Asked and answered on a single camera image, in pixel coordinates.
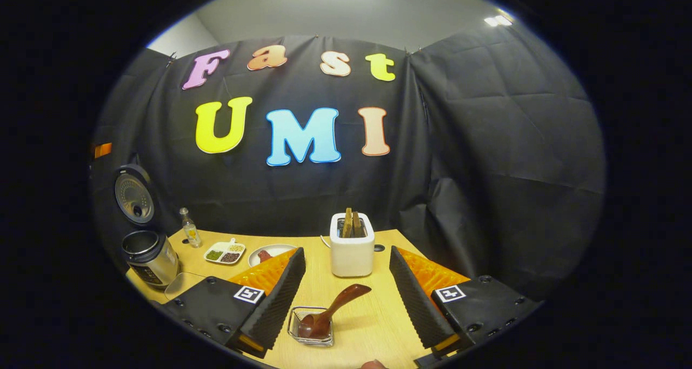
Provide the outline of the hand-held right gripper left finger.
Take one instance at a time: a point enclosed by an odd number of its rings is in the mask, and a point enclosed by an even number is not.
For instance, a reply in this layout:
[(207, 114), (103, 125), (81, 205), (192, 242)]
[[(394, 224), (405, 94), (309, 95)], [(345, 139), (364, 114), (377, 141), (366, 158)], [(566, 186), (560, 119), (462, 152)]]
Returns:
[(162, 305), (171, 320), (216, 344), (264, 358), (274, 347), (306, 270), (304, 249), (284, 252), (240, 274), (215, 276)]

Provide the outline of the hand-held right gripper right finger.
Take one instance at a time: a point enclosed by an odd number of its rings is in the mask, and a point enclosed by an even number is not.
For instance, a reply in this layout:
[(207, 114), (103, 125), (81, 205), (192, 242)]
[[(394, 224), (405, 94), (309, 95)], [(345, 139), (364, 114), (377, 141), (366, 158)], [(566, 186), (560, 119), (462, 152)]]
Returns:
[(497, 339), (541, 307), (495, 277), (468, 278), (396, 246), (389, 269), (418, 338), (430, 350), (415, 360), (418, 367)]

